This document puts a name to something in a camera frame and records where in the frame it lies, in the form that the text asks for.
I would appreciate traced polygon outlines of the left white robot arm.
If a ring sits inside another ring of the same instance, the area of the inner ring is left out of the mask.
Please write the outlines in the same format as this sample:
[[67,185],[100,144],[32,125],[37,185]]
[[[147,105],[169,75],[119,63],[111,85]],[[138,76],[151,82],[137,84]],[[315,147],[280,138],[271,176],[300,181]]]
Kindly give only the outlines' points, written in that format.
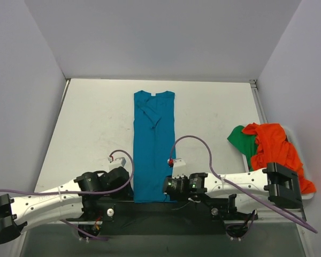
[[103,196],[128,195],[131,178],[123,167],[109,172],[85,172],[69,182],[27,196],[0,196],[0,244],[49,222],[75,219],[93,221],[112,214],[114,208],[99,206]]

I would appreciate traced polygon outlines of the blue t-shirt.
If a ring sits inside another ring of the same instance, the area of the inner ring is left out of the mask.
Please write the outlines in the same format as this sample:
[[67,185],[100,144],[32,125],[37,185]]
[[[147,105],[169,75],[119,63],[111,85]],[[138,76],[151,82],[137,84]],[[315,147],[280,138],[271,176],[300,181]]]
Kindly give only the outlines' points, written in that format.
[[165,91],[152,95],[145,91],[134,94],[133,160],[135,165],[134,202],[169,202],[163,183],[172,174],[168,159],[175,158],[172,146],[175,93]]

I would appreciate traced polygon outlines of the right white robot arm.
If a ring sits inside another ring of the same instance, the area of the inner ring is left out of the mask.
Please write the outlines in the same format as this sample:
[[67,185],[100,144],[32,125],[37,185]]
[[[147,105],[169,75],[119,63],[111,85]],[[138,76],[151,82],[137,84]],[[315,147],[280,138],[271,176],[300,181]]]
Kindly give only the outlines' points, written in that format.
[[283,209],[303,206],[298,174],[278,163],[269,163],[256,171],[224,174],[220,179],[207,172],[186,175],[185,169],[183,160],[175,160],[173,174],[164,180],[163,193],[171,201],[198,202],[223,195],[252,194]]

